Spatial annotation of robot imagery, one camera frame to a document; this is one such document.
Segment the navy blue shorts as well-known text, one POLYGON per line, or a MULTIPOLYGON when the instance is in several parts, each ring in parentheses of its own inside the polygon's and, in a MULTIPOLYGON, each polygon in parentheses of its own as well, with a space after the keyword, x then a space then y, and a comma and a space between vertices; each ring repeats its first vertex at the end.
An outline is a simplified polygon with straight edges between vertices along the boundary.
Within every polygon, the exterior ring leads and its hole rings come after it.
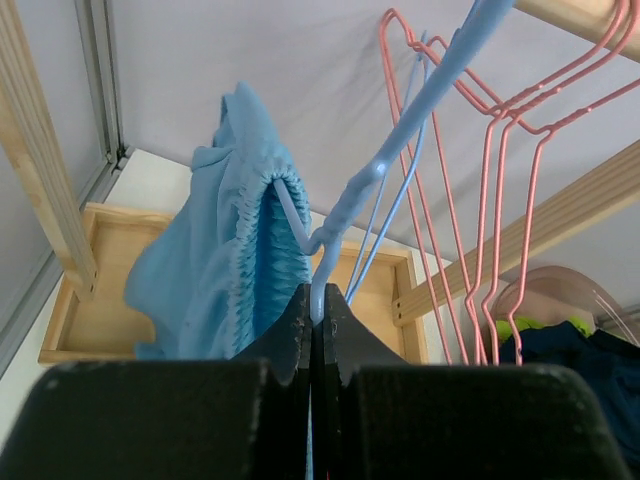
POLYGON ((605 331, 584 336, 570 323, 540 330, 517 331, 499 344, 499 360, 553 364, 573 370, 597 397, 600 409, 630 474, 639 477, 639 348, 605 331))

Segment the pink hanger of black shorts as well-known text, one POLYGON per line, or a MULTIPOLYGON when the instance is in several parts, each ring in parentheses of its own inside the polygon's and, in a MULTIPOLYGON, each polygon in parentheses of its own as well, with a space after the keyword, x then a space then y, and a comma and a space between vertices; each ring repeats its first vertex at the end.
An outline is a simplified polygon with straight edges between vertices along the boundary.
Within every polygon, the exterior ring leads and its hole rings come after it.
MULTIPOLYGON (((416 188, 409 195, 417 242, 429 245, 436 272, 401 296, 395 320, 404 324, 422 315, 438 315, 448 301, 440 282, 428 278, 477 246, 479 204, 486 204, 485 239, 494 234, 498 155, 502 133, 510 131, 504 167, 501 225, 526 210, 536 129, 554 123, 632 81, 639 83, 639 5, 635 1, 519 1, 488 44, 464 69, 451 90, 428 115, 434 146, 427 157, 417 148, 407 176, 416 188)), ((639 133, 639 86, 561 129, 540 160, 535 202, 554 194, 631 146, 639 133)), ((544 252, 530 256, 531 260, 544 252)), ((474 296, 491 307, 501 278, 485 283, 474 296)), ((474 363, 474 327, 458 320, 439 329, 443 341, 456 340, 465 363, 474 363)), ((498 350, 483 314, 478 316, 487 351, 498 350)))

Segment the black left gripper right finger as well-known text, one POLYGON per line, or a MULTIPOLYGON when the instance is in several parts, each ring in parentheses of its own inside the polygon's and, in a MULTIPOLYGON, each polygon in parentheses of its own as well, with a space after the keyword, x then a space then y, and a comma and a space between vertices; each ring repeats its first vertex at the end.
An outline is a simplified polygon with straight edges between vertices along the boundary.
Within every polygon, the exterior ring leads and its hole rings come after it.
POLYGON ((628 479, 594 392, 558 365, 412 365, 328 285, 326 479, 628 479))

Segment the lime green shorts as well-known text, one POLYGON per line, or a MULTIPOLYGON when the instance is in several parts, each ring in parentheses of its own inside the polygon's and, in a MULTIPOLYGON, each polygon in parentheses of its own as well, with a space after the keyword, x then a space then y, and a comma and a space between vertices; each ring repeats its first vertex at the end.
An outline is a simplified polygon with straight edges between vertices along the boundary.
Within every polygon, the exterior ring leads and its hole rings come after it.
MULTIPOLYGON (((562 320, 556 323, 542 323, 538 320, 527 316, 516 316, 514 318, 514 325, 519 332, 528 329, 540 330, 548 327, 558 326, 561 323, 568 322, 573 327, 575 327, 579 332, 581 332, 584 336, 590 336, 594 333, 595 328, 588 324, 586 321, 582 320, 579 317, 571 316, 566 320, 562 320)), ((499 319, 496 321, 496 330, 498 335, 498 342, 500 345, 504 344, 508 339, 513 336, 513 329, 511 324, 507 319, 499 319)))

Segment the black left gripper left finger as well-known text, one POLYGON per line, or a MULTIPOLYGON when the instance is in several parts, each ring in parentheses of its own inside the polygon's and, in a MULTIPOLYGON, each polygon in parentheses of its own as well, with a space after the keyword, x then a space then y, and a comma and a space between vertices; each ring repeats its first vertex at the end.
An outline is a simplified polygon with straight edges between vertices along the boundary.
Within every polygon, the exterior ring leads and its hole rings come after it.
POLYGON ((303 479, 311 322, 300 285, 231 360, 67 362, 35 383, 5 479, 303 479))

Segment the light blue shorts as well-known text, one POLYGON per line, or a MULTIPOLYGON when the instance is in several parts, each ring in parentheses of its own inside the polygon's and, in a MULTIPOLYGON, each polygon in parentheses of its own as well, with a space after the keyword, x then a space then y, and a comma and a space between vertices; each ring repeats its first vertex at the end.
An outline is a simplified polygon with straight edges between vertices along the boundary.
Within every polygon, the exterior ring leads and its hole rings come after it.
POLYGON ((126 282, 126 304, 155 328, 154 340, 135 348, 140 360, 232 358, 311 280, 274 181, 284 181, 304 226, 308 196, 248 84, 222 97, 219 127, 209 146, 195 150, 191 171, 185 204, 126 282))

